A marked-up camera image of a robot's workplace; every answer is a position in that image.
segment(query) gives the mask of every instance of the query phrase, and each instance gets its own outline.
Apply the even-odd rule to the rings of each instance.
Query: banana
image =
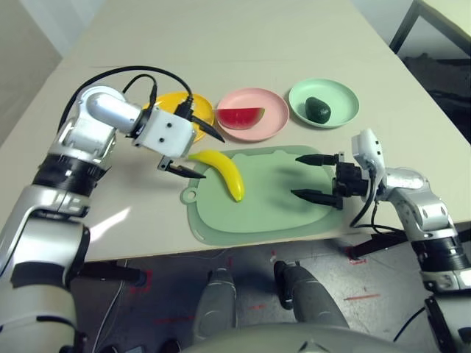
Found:
[[[245,189],[242,181],[242,175],[237,169],[237,165],[225,154],[212,149],[191,154],[188,156],[190,160],[198,160],[214,167],[224,178],[227,188],[233,198],[242,201]]]

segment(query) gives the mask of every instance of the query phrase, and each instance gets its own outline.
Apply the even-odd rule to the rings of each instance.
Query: table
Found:
[[[173,71],[214,104],[242,87],[286,96],[294,83],[308,77],[340,81],[360,101],[360,112],[348,125],[314,129],[293,116],[269,140],[223,145],[205,137],[192,151],[305,144],[327,154],[345,151],[353,160],[351,137],[370,127],[383,144],[387,166],[421,171],[455,222],[471,219],[469,144],[348,0],[113,0],[48,78],[0,149],[0,225],[45,157],[75,88],[99,72],[134,64]],[[106,84],[122,88],[130,77],[114,76]],[[158,83],[160,93],[180,90],[166,77],[159,76]],[[143,81],[129,97],[143,104],[148,89]],[[159,159],[118,137],[113,167],[93,192],[85,218],[92,229],[87,261],[215,249],[200,243],[188,227],[179,198],[188,180],[157,172]],[[347,224],[362,202],[348,199],[345,204],[343,224],[302,239],[357,233]],[[400,227],[390,204],[380,207],[377,220]]]
[[[414,0],[389,44],[394,53],[399,51],[419,16],[471,55],[470,0]]]

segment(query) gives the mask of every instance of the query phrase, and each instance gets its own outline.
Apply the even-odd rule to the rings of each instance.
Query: green cutting board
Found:
[[[308,146],[276,146],[224,152],[238,166],[245,197],[235,202],[214,168],[198,164],[206,179],[192,179],[180,199],[188,205],[195,237],[210,245],[238,245],[326,232],[341,223],[340,211],[312,204],[292,189],[332,193],[330,167],[310,166],[295,159],[315,154]]]

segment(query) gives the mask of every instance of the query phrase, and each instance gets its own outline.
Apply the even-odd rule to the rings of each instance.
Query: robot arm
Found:
[[[116,131],[136,147],[163,155],[158,169],[182,177],[204,177],[173,166],[194,142],[191,99],[175,114],[142,110],[106,86],[84,88],[78,113],[62,124],[30,186],[24,188],[0,233],[0,352],[81,352],[70,281],[90,242],[75,219],[88,213],[97,182],[110,168]]]
[[[336,178],[332,195],[316,190],[292,193],[339,209],[343,207],[341,200],[351,196],[366,199],[365,211],[373,199],[391,202],[417,255],[424,286],[433,292],[425,300],[425,308],[439,348],[467,352],[471,345],[471,264],[444,202],[416,171],[385,168],[381,144],[370,129],[352,139],[352,150],[360,168],[344,163],[341,152],[299,157],[297,160],[310,165],[336,165]]]

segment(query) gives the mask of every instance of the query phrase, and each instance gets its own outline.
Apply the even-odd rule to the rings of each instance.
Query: mint green plate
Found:
[[[327,123],[319,124],[308,120],[305,102],[309,97],[316,97],[330,107],[331,114]],[[355,117],[360,108],[358,98],[352,90],[330,79],[306,79],[298,82],[289,91],[289,105],[305,123],[326,129],[345,125]]]

